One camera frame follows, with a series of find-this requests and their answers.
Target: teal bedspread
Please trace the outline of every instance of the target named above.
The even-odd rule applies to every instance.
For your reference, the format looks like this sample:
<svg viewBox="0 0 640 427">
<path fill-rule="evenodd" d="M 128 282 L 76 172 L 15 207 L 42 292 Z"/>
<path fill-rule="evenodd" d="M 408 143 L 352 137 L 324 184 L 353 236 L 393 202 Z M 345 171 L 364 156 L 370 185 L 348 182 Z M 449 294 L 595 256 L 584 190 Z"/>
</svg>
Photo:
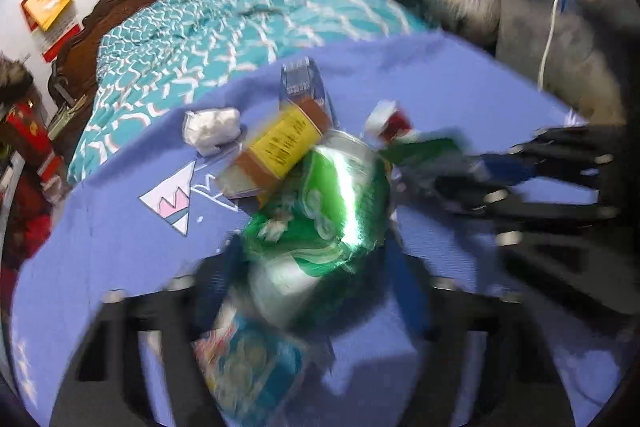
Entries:
<svg viewBox="0 0 640 427">
<path fill-rule="evenodd" d="M 102 38 L 78 183 L 154 118 L 301 48 L 425 29 L 392 0 L 159 0 Z"/>
</svg>

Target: carved wooden headboard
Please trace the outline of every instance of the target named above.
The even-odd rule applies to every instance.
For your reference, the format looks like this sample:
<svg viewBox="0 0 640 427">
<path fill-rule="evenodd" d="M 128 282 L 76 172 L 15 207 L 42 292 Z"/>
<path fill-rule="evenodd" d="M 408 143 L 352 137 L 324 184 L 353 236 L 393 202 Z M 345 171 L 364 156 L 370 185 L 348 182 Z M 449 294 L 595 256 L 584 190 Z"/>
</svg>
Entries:
<svg viewBox="0 0 640 427">
<path fill-rule="evenodd" d="M 98 89 L 95 67 L 102 36 L 154 1 L 157 0 L 99 0 L 94 10 L 82 20 L 82 32 L 66 42 L 58 54 L 56 76 L 49 79 L 47 86 L 51 98 L 58 107 L 65 103 L 62 95 L 54 88 L 55 83 L 62 84 L 75 100 L 79 100 L 84 94 L 88 97 L 88 101 L 53 141 L 54 149 L 67 163 L 91 117 L 92 101 Z"/>
</svg>

